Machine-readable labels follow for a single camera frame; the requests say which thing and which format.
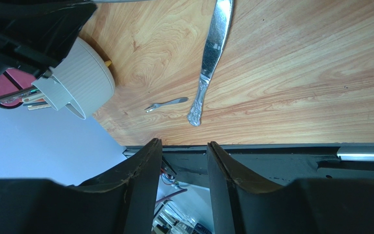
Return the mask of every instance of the pink object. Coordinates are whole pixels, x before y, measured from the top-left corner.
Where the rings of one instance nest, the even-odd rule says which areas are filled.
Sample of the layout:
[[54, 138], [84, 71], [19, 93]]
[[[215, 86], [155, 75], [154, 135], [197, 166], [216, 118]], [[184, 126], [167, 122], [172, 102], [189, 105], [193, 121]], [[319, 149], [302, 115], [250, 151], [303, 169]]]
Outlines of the pink object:
[[31, 83], [33, 81], [36, 80], [36, 78], [29, 74], [29, 73], [25, 73], [23, 71], [20, 71], [18, 69], [15, 69], [15, 68], [9, 68], [7, 69], [6, 71], [12, 78], [13, 80], [15, 80], [23, 89], [25, 88], [28, 88], [31, 85]]
[[[0, 76], [0, 96], [4, 94], [9, 94], [19, 89], [7, 78], [5, 75]], [[15, 106], [20, 102], [20, 100], [15, 100], [11, 103], [6, 103], [4, 106]]]
[[[36, 80], [36, 78], [26, 72], [17, 70], [15, 68], [7, 69], [6, 73], [17, 83], [18, 86], [25, 89], [32, 86], [32, 82]], [[11, 82], [9, 78], [7, 78], [4, 74], [0, 76], [0, 96], [9, 94], [19, 89]], [[11, 103], [2, 104], [4, 106], [15, 106], [20, 103], [20, 100], [15, 100]]]

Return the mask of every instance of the wire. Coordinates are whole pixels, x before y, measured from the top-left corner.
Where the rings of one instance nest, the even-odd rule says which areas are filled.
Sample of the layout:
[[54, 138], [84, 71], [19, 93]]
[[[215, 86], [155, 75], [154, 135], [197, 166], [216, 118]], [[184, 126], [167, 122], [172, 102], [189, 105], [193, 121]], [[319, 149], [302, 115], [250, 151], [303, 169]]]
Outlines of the wire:
[[171, 184], [165, 183], [165, 182], [164, 182], [164, 179], [163, 179], [163, 174], [161, 174], [160, 177], [161, 177], [161, 180], [163, 181], [163, 183], [164, 183], [165, 185], [172, 185], [172, 184], [175, 183], [175, 181], [173, 181]]
[[171, 176], [171, 177], [173, 177], [173, 178], [169, 177], [169, 175], [167, 174], [167, 172], [164, 171], [164, 169], [162, 169], [162, 168], [161, 168], [161, 174], [164, 174], [164, 176], [165, 176], [167, 179], [175, 179], [175, 177], [173, 177], [173, 176]]
[[166, 179], [166, 181], [168, 181], [168, 182], [170, 182], [170, 183], [172, 183], [173, 181], [176, 181], [175, 179], [169, 179], [169, 178], [167, 178], [167, 177], [165, 177], [165, 176], [163, 176], [164, 174], [161, 174], [161, 178], [164, 178], [164, 179]]
[[162, 201], [165, 201], [165, 200], [167, 200], [167, 199], [169, 199], [169, 198], [171, 198], [171, 197], [173, 197], [173, 196], [175, 196], [175, 195], [177, 195], [177, 194], [184, 193], [184, 192], [186, 192], [186, 191], [187, 191], [187, 189], [182, 189], [182, 190], [176, 191], [175, 193], [172, 193], [172, 194], [170, 194], [170, 195], [168, 195], [168, 196], [165, 196], [165, 197], [163, 197], [162, 199], [156, 201], [155, 204], [158, 204], [158, 203], [160, 203], [160, 202], [162, 202]]

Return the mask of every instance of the ornate knife handle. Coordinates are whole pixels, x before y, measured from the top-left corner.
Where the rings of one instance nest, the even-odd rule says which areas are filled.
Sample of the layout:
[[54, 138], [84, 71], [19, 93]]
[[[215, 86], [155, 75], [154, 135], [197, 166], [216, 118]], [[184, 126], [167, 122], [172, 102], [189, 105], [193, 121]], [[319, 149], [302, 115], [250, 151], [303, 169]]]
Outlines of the ornate knife handle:
[[199, 88], [197, 89], [196, 98], [191, 106], [190, 113], [187, 115], [187, 119], [193, 126], [200, 125], [200, 118], [202, 117], [203, 101], [206, 95], [208, 84], [210, 79], [200, 74]]

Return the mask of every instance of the yellow object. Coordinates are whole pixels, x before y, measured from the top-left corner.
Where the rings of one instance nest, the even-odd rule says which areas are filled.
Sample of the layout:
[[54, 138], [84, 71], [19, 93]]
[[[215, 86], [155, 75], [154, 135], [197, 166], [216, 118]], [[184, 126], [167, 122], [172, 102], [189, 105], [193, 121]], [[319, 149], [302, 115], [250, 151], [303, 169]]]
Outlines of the yellow object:
[[112, 64], [112, 62], [111, 62], [110, 60], [105, 61], [105, 65], [106, 65], [107, 67], [109, 67], [111, 64]]

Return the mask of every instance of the small fork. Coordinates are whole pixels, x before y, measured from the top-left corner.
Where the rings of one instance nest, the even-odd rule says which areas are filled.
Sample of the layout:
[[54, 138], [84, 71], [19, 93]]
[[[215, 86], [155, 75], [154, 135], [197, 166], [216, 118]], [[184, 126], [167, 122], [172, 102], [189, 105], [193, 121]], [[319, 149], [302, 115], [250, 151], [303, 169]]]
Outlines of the small fork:
[[154, 103], [153, 105], [145, 108], [144, 111], [147, 111], [147, 113], [148, 113], [150, 111], [153, 111], [153, 110], [157, 109], [160, 106], [171, 105], [171, 104], [181, 103], [181, 102], [185, 102], [185, 101], [188, 101], [188, 97], [177, 98], [177, 99], [174, 99], [172, 101], [165, 102], [165, 103]]

